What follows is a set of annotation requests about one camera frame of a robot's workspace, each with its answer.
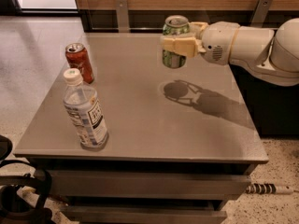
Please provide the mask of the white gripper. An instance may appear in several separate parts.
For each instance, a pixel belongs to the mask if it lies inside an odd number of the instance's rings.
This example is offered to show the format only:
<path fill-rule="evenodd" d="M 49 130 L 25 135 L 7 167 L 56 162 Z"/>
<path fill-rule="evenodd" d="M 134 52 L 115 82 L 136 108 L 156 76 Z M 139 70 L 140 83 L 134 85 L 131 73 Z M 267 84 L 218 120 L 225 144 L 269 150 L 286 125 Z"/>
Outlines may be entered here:
<path fill-rule="evenodd" d="M 206 22 L 189 23 L 190 32 L 195 37 L 162 36 L 164 50 L 177 55 L 193 58 L 199 53 L 209 63 L 226 65 L 229 62 L 231 46 L 240 25 L 233 22 L 219 21 L 208 26 Z"/>

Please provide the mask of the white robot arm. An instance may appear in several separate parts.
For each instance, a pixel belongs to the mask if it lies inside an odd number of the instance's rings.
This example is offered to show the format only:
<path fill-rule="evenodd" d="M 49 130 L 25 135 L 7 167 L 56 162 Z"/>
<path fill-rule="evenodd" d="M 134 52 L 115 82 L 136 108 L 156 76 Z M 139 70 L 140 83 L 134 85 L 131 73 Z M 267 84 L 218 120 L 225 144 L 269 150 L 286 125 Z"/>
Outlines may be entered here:
<path fill-rule="evenodd" d="M 164 35 L 164 50 L 209 63 L 236 65 L 265 82 L 289 87 L 299 84 L 299 19 L 278 29 L 241 26 L 234 22 L 192 22 L 182 35 Z"/>

